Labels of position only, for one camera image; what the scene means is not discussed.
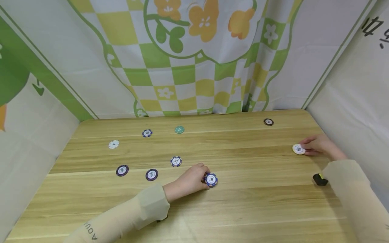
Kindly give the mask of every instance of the blue poker chip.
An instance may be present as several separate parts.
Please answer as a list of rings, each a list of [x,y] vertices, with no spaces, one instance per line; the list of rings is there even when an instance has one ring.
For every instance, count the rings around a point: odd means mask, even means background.
[[[127,173],[128,173],[128,166],[126,166],[125,164],[119,166],[119,167],[116,169],[116,175],[119,176],[119,177],[123,177],[123,176],[125,176]]]
[[[156,169],[150,169],[146,172],[146,179],[150,182],[154,181],[158,177],[158,171]]]
[[[152,135],[152,131],[150,129],[146,129],[142,132],[144,138],[148,138]]]
[[[214,187],[217,184],[217,177],[213,173],[209,173],[205,176],[204,182],[209,186],[209,187]]]
[[[180,156],[173,156],[173,158],[170,160],[170,164],[173,167],[178,167],[182,164],[182,159]]]

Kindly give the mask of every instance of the fabric backdrop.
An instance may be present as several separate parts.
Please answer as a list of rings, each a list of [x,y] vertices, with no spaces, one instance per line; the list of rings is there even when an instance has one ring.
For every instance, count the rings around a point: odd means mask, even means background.
[[[71,2],[144,116],[266,109],[301,0]]]
[[[302,108],[373,2],[0,0],[81,121]]]

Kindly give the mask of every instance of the green border stripe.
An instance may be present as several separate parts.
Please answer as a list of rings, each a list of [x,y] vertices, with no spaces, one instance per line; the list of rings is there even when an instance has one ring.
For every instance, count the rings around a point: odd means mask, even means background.
[[[357,19],[357,21],[355,22],[354,26],[351,28],[351,30],[349,31],[348,35],[346,36],[346,38],[343,40],[342,44],[340,45],[340,47],[338,48],[338,50],[336,51],[334,57],[332,58],[331,62],[328,64],[327,68],[325,69],[325,71],[323,72],[323,74],[321,75],[321,77],[319,78],[318,82],[316,83],[315,87],[312,89],[311,93],[308,95],[308,98],[305,100],[303,106],[301,107],[301,109],[303,109],[303,107],[305,106],[305,104],[307,103],[307,101],[309,100],[309,98],[311,97],[311,95],[313,94],[313,92],[315,91],[316,87],[319,85],[319,83],[321,83],[321,80],[323,79],[324,75],[326,74],[326,72],[328,71],[329,67],[332,65],[332,63],[334,62],[334,60],[336,59],[336,57],[338,56],[340,50],[342,49],[342,47],[344,46],[344,44],[347,42],[347,40],[349,39],[351,33],[353,32],[353,30],[355,29],[355,27],[357,26],[357,24],[359,23],[359,21],[361,20],[362,16],[364,15],[364,13],[366,12],[366,10],[369,8],[369,6],[371,5],[371,2],[373,0],[369,0],[369,3],[366,5],[365,9],[362,11],[361,15],[359,16],[359,18]]]
[[[26,36],[26,34],[21,30],[21,28],[14,22],[14,20],[8,15],[8,13],[1,6],[0,6],[0,10],[10,19],[10,21],[24,35],[24,37],[31,43],[31,45],[39,52],[39,54],[42,55],[42,57],[51,66],[51,68],[53,68],[57,72],[57,74],[66,82],[66,80],[62,77],[62,75],[46,59],[46,57],[31,42],[31,40]],[[93,116],[73,96],[73,94],[64,86],[64,84],[48,69],[48,67],[35,55],[35,53],[27,46],[26,43],[24,43],[24,41],[13,31],[13,29],[6,23],[6,21],[2,17],[0,17],[0,30],[1,30],[0,42],[2,43],[2,45],[6,46],[7,49],[9,49],[25,65],[25,67],[30,72],[32,72],[33,75],[40,82],[42,82],[43,85],[57,99],[59,99],[59,101],[70,112],[73,113],[75,117],[77,117],[80,121],[94,119]]]

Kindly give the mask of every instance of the black object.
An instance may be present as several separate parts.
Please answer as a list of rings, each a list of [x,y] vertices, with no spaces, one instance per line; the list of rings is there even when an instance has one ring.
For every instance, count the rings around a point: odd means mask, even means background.
[[[161,222],[161,221],[164,221],[164,220],[167,219],[168,217],[169,217],[169,215],[166,216],[166,218],[164,218],[163,220],[157,220],[157,223],[159,223],[159,222]]]
[[[327,185],[328,180],[324,179],[320,174],[314,174],[313,176],[316,185]]]
[[[265,123],[266,126],[272,126],[274,124],[273,120],[269,118],[263,120],[263,123]]]

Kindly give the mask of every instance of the beige sleeve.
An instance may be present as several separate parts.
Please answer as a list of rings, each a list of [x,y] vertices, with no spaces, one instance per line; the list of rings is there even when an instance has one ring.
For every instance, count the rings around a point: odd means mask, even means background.
[[[359,242],[389,242],[389,214],[356,161],[333,161],[322,174],[340,199]]]
[[[111,243],[124,234],[167,217],[170,204],[161,185],[141,191],[136,197],[84,223],[64,243]]]

